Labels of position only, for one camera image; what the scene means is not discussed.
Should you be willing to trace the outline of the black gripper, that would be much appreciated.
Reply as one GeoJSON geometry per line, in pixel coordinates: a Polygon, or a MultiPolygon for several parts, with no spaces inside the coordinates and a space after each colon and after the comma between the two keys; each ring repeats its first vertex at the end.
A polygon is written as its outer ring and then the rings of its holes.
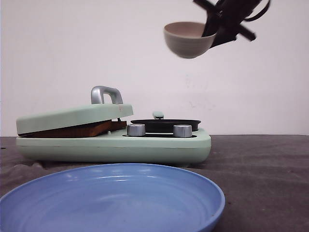
{"type": "Polygon", "coordinates": [[[194,3],[207,12],[202,37],[216,34],[210,48],[233,42],[238,34],[250,41],[255,40],[256,35],[241,24],[256,7],[255,0],[219,0],[216,4],[195,0],[194,3]]]}

